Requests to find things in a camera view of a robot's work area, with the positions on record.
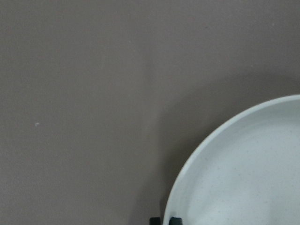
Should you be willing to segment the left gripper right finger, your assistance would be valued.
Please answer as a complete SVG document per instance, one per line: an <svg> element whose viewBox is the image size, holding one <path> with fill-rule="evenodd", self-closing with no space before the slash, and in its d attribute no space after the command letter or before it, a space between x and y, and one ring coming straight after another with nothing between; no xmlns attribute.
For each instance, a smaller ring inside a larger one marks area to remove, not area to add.
<svg viewBox="0 0 300 225"><path fill-rule="evenodd" d="M182 225L182 214L180 212L171 212L169 225Z"/></svg>

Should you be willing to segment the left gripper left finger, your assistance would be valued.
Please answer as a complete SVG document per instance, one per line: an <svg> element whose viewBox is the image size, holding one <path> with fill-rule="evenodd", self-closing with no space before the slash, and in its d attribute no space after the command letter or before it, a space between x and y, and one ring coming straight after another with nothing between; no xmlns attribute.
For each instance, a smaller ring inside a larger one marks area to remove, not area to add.
<svg viewBox="0 0 300 225"><path fill-rule="evenodd" d="M161 215L150 217L150 225L161 225Z"/></svg>

